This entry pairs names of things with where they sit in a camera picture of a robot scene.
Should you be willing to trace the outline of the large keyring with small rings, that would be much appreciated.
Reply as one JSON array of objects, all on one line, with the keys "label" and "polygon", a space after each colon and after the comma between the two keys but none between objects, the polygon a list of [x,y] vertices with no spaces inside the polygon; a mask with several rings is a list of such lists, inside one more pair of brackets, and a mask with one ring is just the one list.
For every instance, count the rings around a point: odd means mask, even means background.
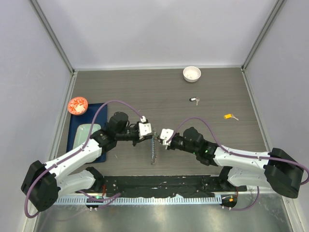
[{"label": "large keyring with small rings", "polygon": [[158,134],[155,128],[152,128],[152,143],[151,143],[151,164],[156,164],[157,159],[157,142],[158,142]]}]

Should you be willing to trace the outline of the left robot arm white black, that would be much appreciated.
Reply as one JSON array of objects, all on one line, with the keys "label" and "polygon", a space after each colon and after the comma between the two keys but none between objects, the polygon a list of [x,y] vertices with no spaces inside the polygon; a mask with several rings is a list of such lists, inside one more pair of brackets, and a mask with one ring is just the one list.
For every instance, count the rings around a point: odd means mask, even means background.
[{"label": "left robot arm white black", "polygon": [[119,141],[131,141],[136,145],[151,137],[152,127],[145,117],[130,124],[127,114],[116,112],[103,128],[93,132],[75,149],[46,163],[37,160],[29,166],[21,186],[26,196],[24,210],[27,212],[28,203],[32,203],[38,212],[43,212],[58,198],[83,189],[99,192],[103,186],[99,171],[93,167],[77,174],[73,171],[112,150]]}]

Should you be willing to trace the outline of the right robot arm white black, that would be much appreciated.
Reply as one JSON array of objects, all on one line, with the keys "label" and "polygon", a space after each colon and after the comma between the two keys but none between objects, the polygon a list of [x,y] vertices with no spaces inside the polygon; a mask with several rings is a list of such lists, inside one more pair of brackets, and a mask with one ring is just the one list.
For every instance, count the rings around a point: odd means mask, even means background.
[{"label": "right robot arm white black", "polygon": [[271,152],[231,149],[205,140],[194,127],[182,135],[162,129],[159,138],[167,150],[188,152],[206,166],[220,166],[218,185],[224,191],[257,186],[272,189],[284,197],[298,197],[304,168],[282,149],[273,148]]}]

